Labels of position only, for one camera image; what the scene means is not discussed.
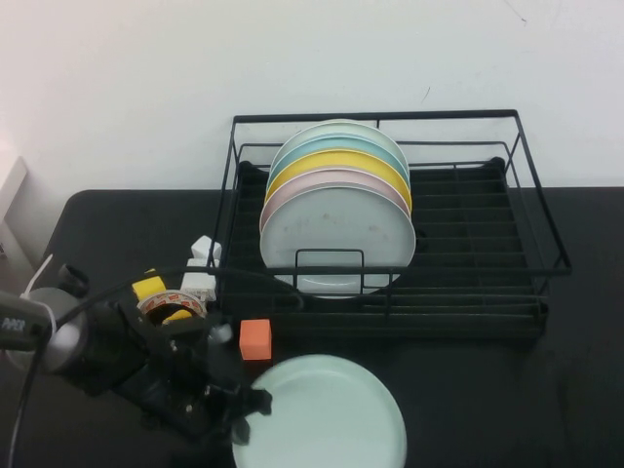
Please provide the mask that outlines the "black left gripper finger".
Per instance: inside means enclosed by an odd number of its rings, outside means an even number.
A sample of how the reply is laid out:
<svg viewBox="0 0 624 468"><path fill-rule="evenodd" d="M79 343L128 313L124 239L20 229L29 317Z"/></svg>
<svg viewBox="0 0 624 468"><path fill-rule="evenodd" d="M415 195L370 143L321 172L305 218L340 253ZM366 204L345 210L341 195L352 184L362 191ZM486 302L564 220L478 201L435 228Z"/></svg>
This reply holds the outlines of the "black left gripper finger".
<svg viewBox="0 0 624 468"><path fill-rule="evenodd" d="M250 442L251 426L245 416L237 418L231 426L231 443L235 446L247 446Z"/></svg>
<svg viewBox="0 0 624 468"><path fill-rule="evenodd" d="M265 389L250 388L244 397L244 414L271 414L272 395Z"/></svg>

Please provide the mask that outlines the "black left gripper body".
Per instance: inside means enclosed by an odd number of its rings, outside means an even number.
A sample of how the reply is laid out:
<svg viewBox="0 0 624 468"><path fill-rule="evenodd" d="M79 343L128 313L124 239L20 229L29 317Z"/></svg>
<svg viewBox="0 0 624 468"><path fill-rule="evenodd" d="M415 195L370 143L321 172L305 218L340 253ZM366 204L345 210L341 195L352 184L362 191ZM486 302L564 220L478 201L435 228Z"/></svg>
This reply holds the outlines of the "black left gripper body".
<svg viewBox="0 0 624 468"><path fill-rule="evenodd" d="M254 412L254 390L233 347L231 321L221 313L161 327L142 319L136 331L146 358L116 394L155 424L205 439Z"/></svg>

